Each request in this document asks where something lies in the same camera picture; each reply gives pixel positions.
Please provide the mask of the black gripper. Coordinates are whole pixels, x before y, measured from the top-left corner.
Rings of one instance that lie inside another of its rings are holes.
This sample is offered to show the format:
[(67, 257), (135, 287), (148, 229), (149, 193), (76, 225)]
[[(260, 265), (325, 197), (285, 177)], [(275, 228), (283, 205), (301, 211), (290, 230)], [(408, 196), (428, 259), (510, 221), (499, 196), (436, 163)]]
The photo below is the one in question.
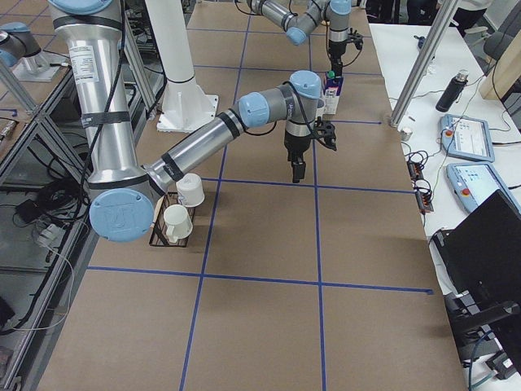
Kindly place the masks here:
[(336, 77), (343, 76), (343, 62), (342, 56), (346, 52), (346, 41), (334, 42), (332, 40), (327, 41), (327, 53), (331, 61), (330, 72), (335, 73)]
[(300, 183), (305, 178), (304, 153), (309, 149), (310, 143), (310, 134), (295, 136), (287, 131), (284, 134), (284, 147), (287, 149), (287, 160), (291, 162), (293, 183)]

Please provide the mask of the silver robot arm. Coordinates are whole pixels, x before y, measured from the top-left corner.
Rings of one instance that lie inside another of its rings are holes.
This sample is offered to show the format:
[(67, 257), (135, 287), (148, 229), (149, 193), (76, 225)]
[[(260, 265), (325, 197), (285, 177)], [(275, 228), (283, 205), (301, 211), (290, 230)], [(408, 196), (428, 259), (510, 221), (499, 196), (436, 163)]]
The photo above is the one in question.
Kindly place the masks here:
[(190, 170), (250, 128), (284, 121), (295, 180), (317, 134), (320, 77), (309, 70), (282, 85), (244, 95), (233, 107), (187, 135), (155, 163), (138, 163), (120, 62), (125, 47), (121, 1), (52, 1), (55, 31), (68, 44), (93, 171), (87, 177), (90, 222), (102, 238), (130, 242), (149, 230), (156, 201)]
[(278, 25), (295, 46), (304, 43), (322, 22), (328, 22), (326, 51), (331, 62), (331, 71), (335, 77), (343, 76), (342, 56), (347, 45), (354, 40), (354, 32), (349, 28), (351, 1), (308, 1), (302, 14), (293, 13), (276, 1), (247, 1), (247, 5), (252, 15), (264, 16)]

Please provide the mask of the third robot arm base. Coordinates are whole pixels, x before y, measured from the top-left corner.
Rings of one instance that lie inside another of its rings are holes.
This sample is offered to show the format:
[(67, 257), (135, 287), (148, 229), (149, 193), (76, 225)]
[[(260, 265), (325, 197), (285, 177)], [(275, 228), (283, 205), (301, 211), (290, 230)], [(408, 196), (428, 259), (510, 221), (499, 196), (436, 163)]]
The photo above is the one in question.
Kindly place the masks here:
[(65, 55), (46, 53), (21, 22), (1, 26), (1, 61), (14, 68), (20, 81), (51, 82), (61, 68), (69, 65)]

